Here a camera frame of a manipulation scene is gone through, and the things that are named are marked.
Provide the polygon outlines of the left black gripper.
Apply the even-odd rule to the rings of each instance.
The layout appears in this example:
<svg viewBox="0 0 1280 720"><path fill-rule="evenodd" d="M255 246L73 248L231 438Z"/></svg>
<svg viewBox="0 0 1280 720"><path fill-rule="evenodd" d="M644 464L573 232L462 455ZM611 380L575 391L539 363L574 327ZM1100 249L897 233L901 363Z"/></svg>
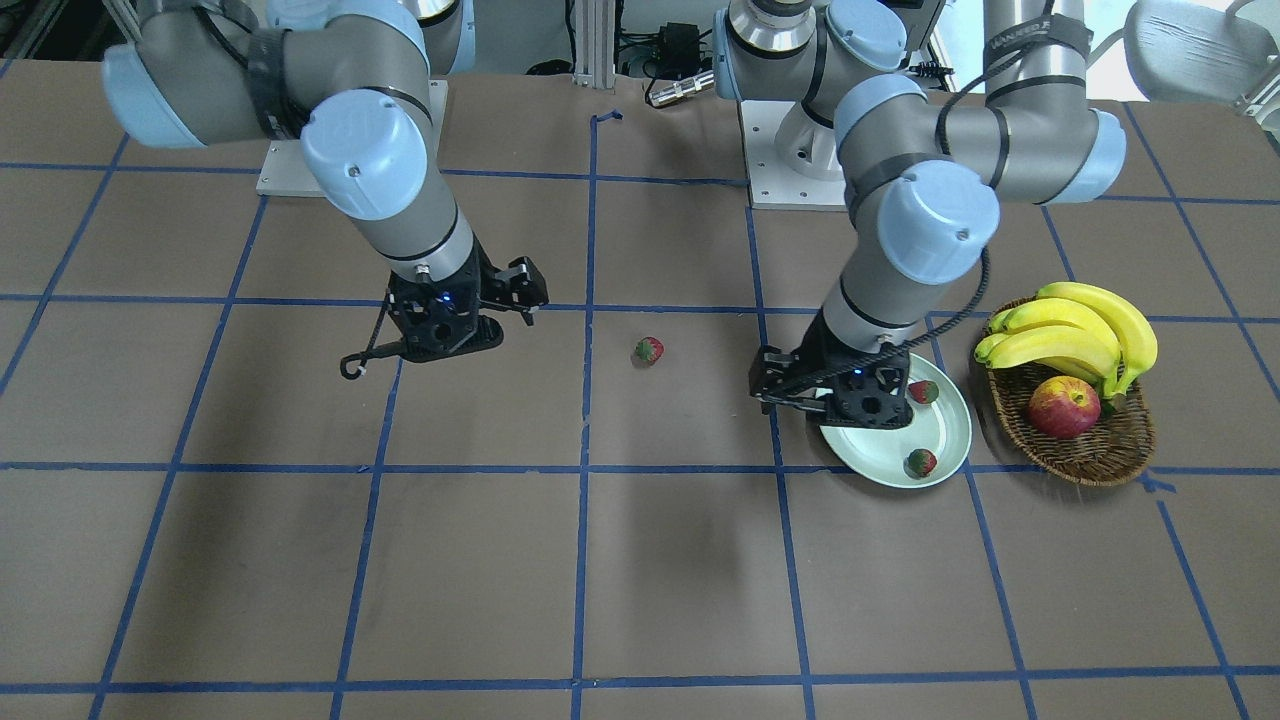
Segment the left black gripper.
<svg viewBox="0 0 1280 720"><path fill-rule="evenodd" d="M874 352L851 348L818 313L801 343L790 352L763 345L749 369L749 393L762 411L786 406L827 427L897 430L914 419L908 397L910 354L882 345ZM827 388L822 398L814 388Z"/></svg>

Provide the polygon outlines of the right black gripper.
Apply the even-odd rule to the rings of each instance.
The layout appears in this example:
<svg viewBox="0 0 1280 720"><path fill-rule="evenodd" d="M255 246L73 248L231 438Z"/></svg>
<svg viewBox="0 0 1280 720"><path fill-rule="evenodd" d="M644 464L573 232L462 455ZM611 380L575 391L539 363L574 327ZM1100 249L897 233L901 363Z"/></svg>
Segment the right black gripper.
<svg viewBox="0 0 1280 720"><path fill-rule="evenodd" d="M536 310L550 302L547 279L530 256L499 270L475 245L463 265L443 281L420 283L390 274L388 314L401 338L387 343L385 351L408 363L430 363L498 347L504 333L481 311L484 281L485 307L517 313L529 327Z"/></svg>

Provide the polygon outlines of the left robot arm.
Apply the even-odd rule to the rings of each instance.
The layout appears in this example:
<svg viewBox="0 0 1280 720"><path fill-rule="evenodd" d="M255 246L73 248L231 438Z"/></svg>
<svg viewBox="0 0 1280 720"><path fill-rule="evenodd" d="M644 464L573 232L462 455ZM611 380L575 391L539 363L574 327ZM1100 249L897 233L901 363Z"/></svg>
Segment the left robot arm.
<svg viewBox="0 0 1280 720"><path fill-rule="evenodd" d="M1000 205L1087 202L1123 168L1119 120L1088 104L1082 1L984 4L980 105L906 74L924 1L731 1L713 27L721 96L790 101L828 126L856 234L800 345L763 347L749 392L828 427L910 424L916 327L975 264Z"/></svg>

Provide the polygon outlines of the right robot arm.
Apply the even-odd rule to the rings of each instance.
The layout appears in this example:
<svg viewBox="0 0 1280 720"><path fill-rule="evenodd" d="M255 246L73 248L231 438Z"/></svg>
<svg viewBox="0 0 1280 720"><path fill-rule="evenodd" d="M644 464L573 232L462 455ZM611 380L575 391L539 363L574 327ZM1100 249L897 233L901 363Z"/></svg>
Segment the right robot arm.
<svg viewBox="0 0 1280 720"><path fill-rule="evenodd" d="M381 318L399 338L342 359L430 363L494 348L494 313L532 322L547 282L495 266L439 172L433 67L474 63L470 1L142 1L138 38L109 47L115 118L154 149L294 140L321 195L389 268Z"/></svg>

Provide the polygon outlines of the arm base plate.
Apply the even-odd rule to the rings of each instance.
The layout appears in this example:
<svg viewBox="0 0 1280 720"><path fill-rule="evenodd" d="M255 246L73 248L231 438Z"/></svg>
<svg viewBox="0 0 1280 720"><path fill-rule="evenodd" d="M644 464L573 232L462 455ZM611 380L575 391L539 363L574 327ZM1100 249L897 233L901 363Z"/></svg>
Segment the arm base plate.
<svg viewBox="0 0 1280 720"><path fill-rule="evenodd" d="M842 211L835 133L797 102L739 104L750 204L756 210Z"/></svg>
<svg viewBox="0 0 1280 720"><path fill-rule="evenodd" d="M444 129L449 83L443 78L431 81L428 110L433 129L428 136L430 165L436 163L440 135ZM268 197L323 199L324 192L305 163L298 140L273 140L262 160L256 192Z"/></svg>

